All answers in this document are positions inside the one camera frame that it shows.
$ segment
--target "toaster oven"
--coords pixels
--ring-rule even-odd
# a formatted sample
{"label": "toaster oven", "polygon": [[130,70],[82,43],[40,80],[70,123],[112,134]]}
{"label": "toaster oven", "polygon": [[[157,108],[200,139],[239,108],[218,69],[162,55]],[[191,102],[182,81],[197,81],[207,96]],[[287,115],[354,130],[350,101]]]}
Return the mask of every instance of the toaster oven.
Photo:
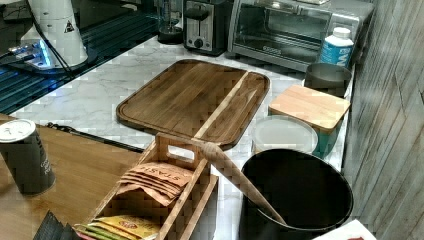
{"label": "toaster oven", "polygon": [[322,5],[294,0],[235,0],[228,51],[305,72],[319,60],[325,37],[335,27],[348,28],[362,49],[374,7],[355,0]]}

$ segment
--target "black can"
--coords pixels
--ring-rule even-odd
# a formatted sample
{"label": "black can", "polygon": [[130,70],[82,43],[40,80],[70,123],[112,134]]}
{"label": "black can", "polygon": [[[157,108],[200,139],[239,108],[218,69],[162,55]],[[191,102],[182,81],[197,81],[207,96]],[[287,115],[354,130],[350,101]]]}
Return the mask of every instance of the black can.
{"label": "black can", "polygon": [[23,195],[40,194],[54,184],[56,178],[33,121],[18,119],[0,125],[0,152]]}

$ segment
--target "black bin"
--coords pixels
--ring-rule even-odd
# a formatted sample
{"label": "black bin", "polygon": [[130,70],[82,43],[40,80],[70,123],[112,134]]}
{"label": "black bin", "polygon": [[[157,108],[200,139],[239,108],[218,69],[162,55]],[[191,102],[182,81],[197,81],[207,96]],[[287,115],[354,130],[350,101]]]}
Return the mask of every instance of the black bin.
{"label": "black bin", "polygon": [[346,179],[321,159],[290,149],[252,156],[242,172],[287,226],[243,197],[239,240],[311,240],[342,225],[353,207]]}

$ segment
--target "white countertop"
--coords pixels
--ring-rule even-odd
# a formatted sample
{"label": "white countertop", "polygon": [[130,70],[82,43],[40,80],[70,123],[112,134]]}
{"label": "white countertop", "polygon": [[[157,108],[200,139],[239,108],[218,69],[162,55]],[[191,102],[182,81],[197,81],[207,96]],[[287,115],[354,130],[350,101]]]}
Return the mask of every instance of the white countertop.
{"label": "white countertop", "polygon": [[[198,59],[254,71],[266,75],[271,80],[271,88],[249,127],[238,144],[226,151],[241,168],[252,156],[250,133],[256,120],[268,115],[268,104],[287,87],[293,84],[301,85],[303,73],[248,58],[235,60],[226,57],[226,54],[216,58],[202,56],[187,51],[181,44],[162,45],[154,37],[11,115],[33,120],[40,125],[46,125],[48,122],[67,125],[78,131],[146,148],[154,136],[118,123],[116,107],[156,75],[182,59]],[[345,118],[336,145],[324,159],[338,171],[341,169],[345,136],[343,129],[346,122]],[[215,169],[213,173],[220,176]],[[227,179],[220,177],[214,239],[237,239],[241,200],[240,191]]]}

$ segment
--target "oven door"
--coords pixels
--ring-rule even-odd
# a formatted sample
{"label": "oven door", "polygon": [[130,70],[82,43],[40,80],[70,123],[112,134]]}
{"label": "oven door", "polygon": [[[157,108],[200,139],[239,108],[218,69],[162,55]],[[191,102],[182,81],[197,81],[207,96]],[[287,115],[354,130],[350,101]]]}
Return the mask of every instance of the oven door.
{"label": "oven door", "polygon": [[303,64],[314,63],[330,18],[331,13],[319,9],[287,8],[269,0],[242,3],[233,45]]}

